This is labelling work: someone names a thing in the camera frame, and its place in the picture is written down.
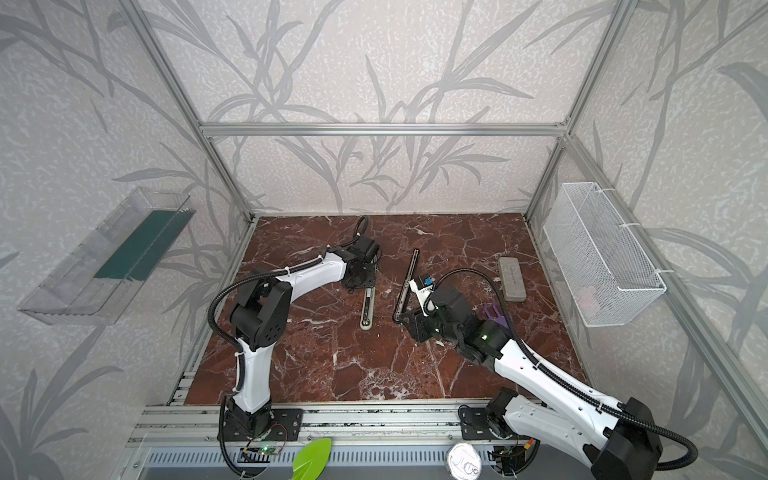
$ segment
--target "green plastic shovel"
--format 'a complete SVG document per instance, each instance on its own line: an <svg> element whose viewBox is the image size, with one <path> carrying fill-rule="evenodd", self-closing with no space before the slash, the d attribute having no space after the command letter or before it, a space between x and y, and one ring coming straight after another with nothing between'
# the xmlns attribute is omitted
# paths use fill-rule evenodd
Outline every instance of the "green plastic shovel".
<svg viewBox="0 0 768 480"><path fill-rule="evenodd" d="M315 480L331 456L331 439L320 439L310 443L293 460L293 477L290 480Z"/></svg>

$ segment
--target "leaf pattern wallpaper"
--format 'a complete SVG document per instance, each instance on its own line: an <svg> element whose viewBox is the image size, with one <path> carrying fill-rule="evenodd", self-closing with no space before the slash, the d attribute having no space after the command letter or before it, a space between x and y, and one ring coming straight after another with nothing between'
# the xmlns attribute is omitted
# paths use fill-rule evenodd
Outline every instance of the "leaf pattern wallpaper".
<svg viewBox="0 0 768 480"><path fill-rule="evenodd" d="M637 11L578 136L768 395L765 45L765 0Z"/></svg>
<svg viewBox="0 0 768 480"><path fill-rule="evenodd" d="M107 478L165 403L247 225L118 5L0 5L0 474ZM197 212L113 326L17 305L137 186Z"/></svg>
<svg viewBox="0 0 768 480"><path fill-rule="evenodd" d="M576 128L764 392L766 41L764 0L641 2ZM627 326L584 327L541 229L558 185L584 180L565 155L531 225L591 380L654 405L661 425L700 446L700 461L668 475L768 478L768 458L663 299Z"/></svg>
<svg viewBox="0 0 768 480"><path fill-rule="evenodd" d="M563 121L603 2L142 0L204 121ZM120 22L113 22L119 28ZM547 137L221 137L256 212L522 212Z"/></svg>

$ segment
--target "metal can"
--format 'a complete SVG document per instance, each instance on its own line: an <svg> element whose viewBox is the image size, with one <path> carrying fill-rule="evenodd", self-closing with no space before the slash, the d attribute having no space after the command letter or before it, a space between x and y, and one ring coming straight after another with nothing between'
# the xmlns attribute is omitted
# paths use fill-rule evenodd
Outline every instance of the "metal can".
<svg viewBox="0 0 768 480"><path fill-rule="evenodd" d="M480 478L482 460L475 447L459 442L448 452L445 467L456 480L477 480Z"/></svg>

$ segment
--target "gray eraser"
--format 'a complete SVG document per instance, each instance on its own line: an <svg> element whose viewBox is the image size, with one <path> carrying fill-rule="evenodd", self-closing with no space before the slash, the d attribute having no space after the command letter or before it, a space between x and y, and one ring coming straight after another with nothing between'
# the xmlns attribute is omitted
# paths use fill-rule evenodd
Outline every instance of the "gray eraser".
<svg viewBox="0 0 768 480"><path fill-rule="evenodd" d="M504 300L508 302L525 301L525 285L523 285L523 275L520 273L520 263L517 258L499 258L498 275L502 278Z"/></svg>

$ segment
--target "black mounting plate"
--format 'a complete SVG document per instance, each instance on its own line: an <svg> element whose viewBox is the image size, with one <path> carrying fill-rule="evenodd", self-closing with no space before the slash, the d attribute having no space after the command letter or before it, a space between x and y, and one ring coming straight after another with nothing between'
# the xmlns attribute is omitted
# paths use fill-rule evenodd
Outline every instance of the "black mounting plate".
<svg viewBox="0 0 768 480"><path fill-rule="evenodd" d="M276 425L272 427L270 433L265 438L261 439L262 442L295 442L299 439L301 418L304 415L302 409L272 409L272 415L274 417L273 424ZM224 421L226 424L221 429L221 434L225 442L248 441L248 438L242 431L235 426L237 422L233 420L227 421L226 413L224 414ZM283 431L278 425L282 425L285 430Z"/></svg>
<svg viewBox="0 0 768 480"><path fill-rule="evenodd" d="M488 426L488 413L485 407L473 409L472 407L462 406L458 409L458 419L462 424L462 439L464 440L499 440L499 437L491 432ZM512 434L505 440L517 441L528 440L531 437Z"/></svg>
<svg viewBox="0 0 768 480"><path fill-rule="evenodd" d="M371 288L376 285L376 264L363 265L362 271L365 272L366 279L360 284L362 288Z"/></svg>

